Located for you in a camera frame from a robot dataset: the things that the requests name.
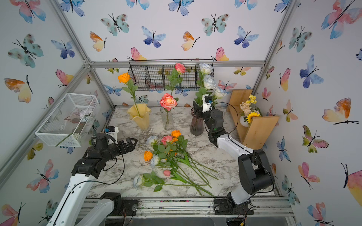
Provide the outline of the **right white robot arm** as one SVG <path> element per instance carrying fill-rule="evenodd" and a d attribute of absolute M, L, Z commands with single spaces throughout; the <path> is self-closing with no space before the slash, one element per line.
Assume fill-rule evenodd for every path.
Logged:
<path fill-rule="evenodd" d="M 240 209 L 256 194 L 265 193 L 268 187 L 274 188 L 272 170 L 262 149 L 253 150 L 233 139 L 223 127 L 222 111 L 210 104 L 201 107 L 193 101 L 193 110 L 197 118 L 203 119 L 210 143 L 226 151 L 238 162 L 239 185 L 228 193 L 229 211 Z"/>

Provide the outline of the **pink rose pile top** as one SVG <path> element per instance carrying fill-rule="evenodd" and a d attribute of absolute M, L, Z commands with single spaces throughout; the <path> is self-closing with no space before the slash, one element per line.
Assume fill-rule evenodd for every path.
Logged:
<path fill-rule="evenodd" d="M 160 105 L 161 107 L 167 109 L 167 110 L 171 110 L 172 111 L 175 109 L 175 107 L 177 107 L 178 103 L 177 100 L 175 98 L 173 98 L 173 96 L 171 94 L 165 94 L 161 100 L 160 100 Z"/>

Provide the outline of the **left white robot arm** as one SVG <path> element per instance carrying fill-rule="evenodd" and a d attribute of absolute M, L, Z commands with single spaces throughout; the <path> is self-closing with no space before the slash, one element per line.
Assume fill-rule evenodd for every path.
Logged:
<path fill-rule="evenodd" d="M 107 162 L 135 150 L 138 140 L 127 137 L 117 140 L 117 133 L 98 133 L 92 137 L 92 145 L 74 165 L 68 188 L 63 195 L 49 226 L 101 226 L 110 214 L 123 214 L 125 206 L 120 193 L 106 192 L 93 209 L 77 221 L 86 197 L 105 170 Z"/>

